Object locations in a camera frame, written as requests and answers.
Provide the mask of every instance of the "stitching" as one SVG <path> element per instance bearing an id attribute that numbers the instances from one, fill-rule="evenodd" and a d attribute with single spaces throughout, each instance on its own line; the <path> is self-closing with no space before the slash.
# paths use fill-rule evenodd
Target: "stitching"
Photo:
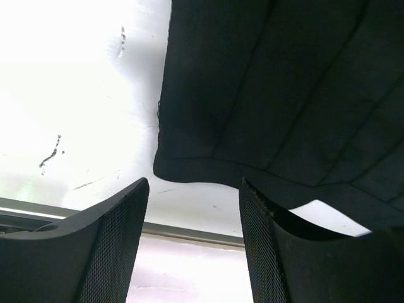
<path id="1" fill-rule="evenodd" d="M 220 144 L 220 142 L 221 142 L 221 140 L 222 140 L 222 138 L 223 138 L 223 135 L 224 135 L 224 133 L 225 133 L 225 131 L 226 131 L 226 129 L 227 129 L 227 124 L 229 123 L 230 118 L 231 118 L 232 115 L 233 115 L 233 111 L 234 111 L 234 109 L 235 109 L 235 105 L 236 105 L 236 103 L 237 103 L 237 99 L 239 98 L 239 95 L 240 95 L 240 92 L 241 92 L 241 88 L 242 88 L 242 86 L 243 86 L 243 84 L 244 84 L 244 81 L 245 81 L 245 79 L 246 79 L 246 76 L 247 76 L 247 74 L 248 74 L 248 71 L 249 71 L 249 68 L 250 68 L 250 65 L 251 65 L 251 61 L 253 60 L 253 57 L 254 57 L 254 55 L 255 55 L 255 53 L 256 53 L 256 50 L 257 50 L 257 48 L 258 48 L 258 46 L 259 46 L 259 44 L 260 44 L 260 42 L 261 42 L 262 36 L 263 36 L 263 34 L 264 34 L 264 30 L 265 30 L 265 25 L 266 25 L 266 23 L 268 22 L 268 20 L 269 20 L 271 14 L 272 14 L 272 11 L 273 11 L 273 8 L 275 7 L 276 2 L 277 2 L 277 1 L 273 1 L 273 3 L 272 3 L 272 4 L 270 5 L 270 7 L 268 8 L 268 12 L 267 12 L 266 17 L 265 17 L 265 19 L 264 19 L 263 27 L 262 27 L 261 31 L 259 32 L 257 41 L 256 41 L 256 43 L 255 43 L 255 46 L 254 46 L 254 48 L 252 49 L 251 56 L 250 56 L 250 58 L 249 58 L 249 60 L 248 60 L 247 66 L 246 66 L 246 70 L 244 71 L 244 74 L 242 75 L 241 80 L 240 80 L 239 87 L 237 88 L 237 93 L 236 93 L 236 95 L 235 95 L 235 98 L 234 98 L 234 101 L 233 101 L 233 105 L 232 105 L 231 109 L 229 110 L 229 114 L 227 115 L 226 120 L 225 120 L 225 122 L 224 122 L 224 124 L 223 124 L 222 131 L 220 132 L 220 134 L 219 134 L 219 136 L 218 136 L 216 145 L 215 145 L 215 147 L 214 147 L 214 149 L 213 149 L 213 151 L 212 151 L 212 153 L 211 153 L 211 157 L 213 157 L 213 156 L 216 154 L 217 149 L 218 149 L 218 146 L 219 146 L 219 144 Z"/>
<path id="2" fill-rule="evenodd" d="M 290 127 L 288 128 L 288 131 L 286 132 L 286 135 L 284 137 L 284 139 L 282 140 L 278 150 L 276 151 L 276 153 L 274 154 L 272 159 L 268 160 L 268 164 L 266 165 L 264 170 L 268 170 L 273 163 L 275 163 L 275 159 L 279 156 L 280 152 L 282 151 L 283 147 L 286 145 L 286 142 L 288 141 L 288 139 L 291 137 L 293 130 L 296 128 L 298 121 L 300 120 L 300 118 L 303 115 L 303 112 L 305 111 L 305 109 L 307 108 L 307 106 L 309 105 L 310 101 L 312 100 L 312 96 L 314 95 L 314 93 L 317 90 L 317 87 L 320 86 L 320 84 L 322 83 L 324 77 L 328 74 L 328 72 L 331 70 L 331 68 L 333 67 L 334 63 L 336 63 L 336 61 L 338 60 L 338 58 L 341 56 L 342 52 L 345 50 L 346 46 L 348 45 L 348 43 L 353 39 L 353 37 L 356 34 L 356 31 L 358 30 L 358 28 L 360 27 L 364 16 L 365 16 L 365 12 L 367 11 L 367 7 L 369 4 L 370 0 L 365 0 L 364 5 L 362 6 L 360 13 L 359 13 L 359 17 L 358 17 L 358 21 L 357 24 L 355 25 L 355 27 L 353 28 L 353 30 L 349 33 L 347 39 L 344 41 L 341 49 L 336 53 L 334 59 L 328 64 L 328 66 L 326 67 L 326 69 L 323 71 L 322 75 L 320 76 L 320 78 L 317 80 L 316 84 L 313 86 L 313 88 L 310 90 L 309 95 L 307 96 L 307 98 L 304 100 L 303 106 L 300 108 L 300 111 L 297 113 L 296 118 L 294 119 L 293 123 L 290 125 Z"/>
<path id="3" fill-rule="evenodd" d="M 365 123 L 371 118 L 373 112 L 380 108 L 380 105 L 385 102 L 388 97 L 395 91 L 396 87 L 401 84 L 402 79 L 404 79 L 404 73 L 399 75 L 399 77 L 393 82 L 393 84 L 387 89 L 386 93 L 377 101 L 373 108 L 369 111 L 369 113 L 365 116 L 365 119 L 356 127 L 355 131 L 352 133 L 351 137 L 348 138 L 347 142 L 343 145 L 341 150 L 338 152 L 338 156 L 334 159 L 333 164 L 331 165 L 330 169 L 328 169 L 327 173 L 324 177 L 320 180 L 319 184 L 322 184 L 327 177 L 332 173 L 335 169 L 337 163 L 341 160 L 342 156 L 344 155 L 346 149 L 349 147 L 349 144 L 358 136 L 360 130 L 364 127 Z"/>
<path id="4" fill-rule="evenodd" d="M 368 166 L 368 168 L 366 168 L 363 172 L 361 172 L 357 177 L 353 178 L 351 181 L 349 182 L 355 182 L 357 180 L 359 180 L 360 178 L 362 178 L 364 175 L 366 175 L 369 171 L 371 171 L 377 164 L 379 164 L 380 162 L 382 162 L 384 159 L 386 159 L 387 157 L 389 157 L 389 155 L 391 153 L 393 153 L 397 148 L 400 147 L 400 145 L 403 143 L 404 141 L 404 136 L 392 147 L 390 148 L 390 150 L 388 150 L 383 156 L 381 156 L 380 158 L 378 158 L 374 163 L 372 163 L 370 166 Z"/>
<path id="5" fill-rule="evenodd" d="M 392 202 L 394 202 L 396 199 L 400 199 L 402 196 L 404 196 L 404 189 L 402 191 L 399 191 L 398 194 L 394 197 L 392 197 L 391 199 L 387 200 L 386 203 L 387 204 L 391 204 Z"/>

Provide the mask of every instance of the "white wall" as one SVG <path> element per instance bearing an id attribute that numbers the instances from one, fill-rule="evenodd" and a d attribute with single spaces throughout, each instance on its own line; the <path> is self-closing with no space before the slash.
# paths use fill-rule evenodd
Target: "white wall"
<path id="1" fill-rule="evenodd" d="M 252 303 L 243 249 L 143 235 L 127 303 Z"/>

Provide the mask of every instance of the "black plastic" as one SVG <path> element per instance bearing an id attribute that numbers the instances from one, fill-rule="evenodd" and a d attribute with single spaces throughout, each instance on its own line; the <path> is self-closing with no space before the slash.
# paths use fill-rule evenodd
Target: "black plastic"
<path id="1" fill-rule="evenodd" d="M 255 303 L 404 302 L 404 229 L 361 237 L 309 223 L 247 181 L 241 222 Z"/>
<path id="2" fill-rule="evenodd" d="M 0 235 L 0 302 L 124 303 L 148 193 L 140 179 L 37 231 Z"/>

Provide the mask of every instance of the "mesh panel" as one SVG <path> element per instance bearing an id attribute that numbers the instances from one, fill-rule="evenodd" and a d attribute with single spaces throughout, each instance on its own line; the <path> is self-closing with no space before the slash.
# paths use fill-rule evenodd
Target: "mesh panel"
<path id="1" fill-rule="evenodd" d="M 102 219 L 79 303 L 125 303 L 145 217 L 145 195 L 144 189 L 135 189 Z"/>
<path id="2" fill-rule="evenodd" d="M 240 211 L 254 302 L 290 303 L 269 217 L 246 191 L 241 189 Z"/>

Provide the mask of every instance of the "metal frame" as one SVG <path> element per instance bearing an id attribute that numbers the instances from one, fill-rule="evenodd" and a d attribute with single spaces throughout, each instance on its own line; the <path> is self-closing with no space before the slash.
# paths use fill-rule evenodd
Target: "metal frame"
<path id="1" fill-rule="evenodd" d="M 67 208 L 0 198 L 0 225 L 6 227 L 35 230 L 78 212 L 78 210 L 70 210 Z M 241 237 L 183 229 L 150 222 L 143 224 L 142 233 L 210 244 L 244 247 L 244 241 Z"/>

